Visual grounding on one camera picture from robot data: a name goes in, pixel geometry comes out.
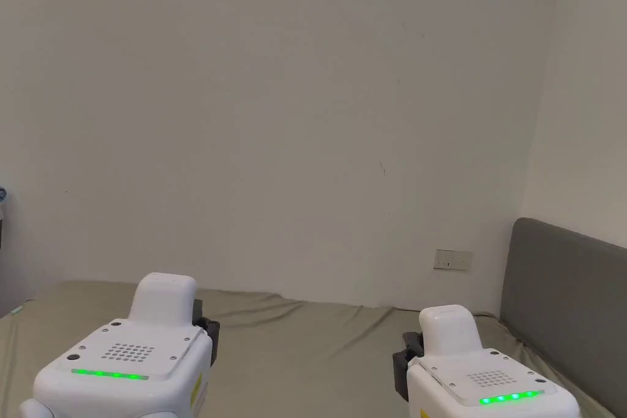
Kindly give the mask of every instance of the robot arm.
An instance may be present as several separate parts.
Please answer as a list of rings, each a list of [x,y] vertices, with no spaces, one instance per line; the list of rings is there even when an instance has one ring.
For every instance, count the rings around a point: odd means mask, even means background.
[[[565,389],[493,348],[459,305],[423,310],[422,333],[403,335],[392,356],[394,384],[411,418],[577,418]]]
[[[22,418],[192,418],[203,406],[220,324],[192,278],[153,272],[114,319],[37,374]]]

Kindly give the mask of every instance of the white robot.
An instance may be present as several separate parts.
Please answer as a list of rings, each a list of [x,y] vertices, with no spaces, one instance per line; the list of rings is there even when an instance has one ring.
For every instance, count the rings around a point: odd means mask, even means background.
[[[421,334],[393,355],[396,391],[411,418],[577,418],[575,398],[546,377],[481,345],[460,305],[420,312]]]
[[[128,318],[102,325],[37,374],[22,418],[192,418],[207,393],[219,323],[192,278],[153,272]]]

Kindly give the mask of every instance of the led strip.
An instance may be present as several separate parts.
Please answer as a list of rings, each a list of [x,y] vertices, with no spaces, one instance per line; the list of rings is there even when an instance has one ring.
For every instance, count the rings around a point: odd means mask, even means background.
[[[147,381],[148,380],[148,375],[124,374],[122,372],[107,372],[103,370],[72,369],[72,373],[84,374],[84,375],[98,375],[101,377],[127,378],[132,381]]]
[[[510,395],[497,395],[496,397],[486,397],[479,400],[480,404],[488,405],[489,403],[499,403],[501,401],[520,400],[521,398],[535,397],[544,393],[544,390],[529,390],[528,392],[519,392]]]

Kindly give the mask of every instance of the gray headboard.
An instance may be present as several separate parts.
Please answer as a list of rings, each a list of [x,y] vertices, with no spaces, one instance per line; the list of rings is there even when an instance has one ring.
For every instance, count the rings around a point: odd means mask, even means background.
[[[520,218],[501,319],[584,392],[627,417],[627,250]]]

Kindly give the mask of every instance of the bed sheet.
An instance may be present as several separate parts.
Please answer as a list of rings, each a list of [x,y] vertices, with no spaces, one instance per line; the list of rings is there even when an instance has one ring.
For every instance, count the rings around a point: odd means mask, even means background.
[[[0,319],[0,418],[17,418],[37,372],[112,318],[128,315],[135,285],[66,282]],[[418,312],[199,289],[221,323],[217,362],[200,418],[408,418],[391,355],[419,329]],[[475,316],[494,347],[567,387],[584,418],[612,417],[490,315]]]

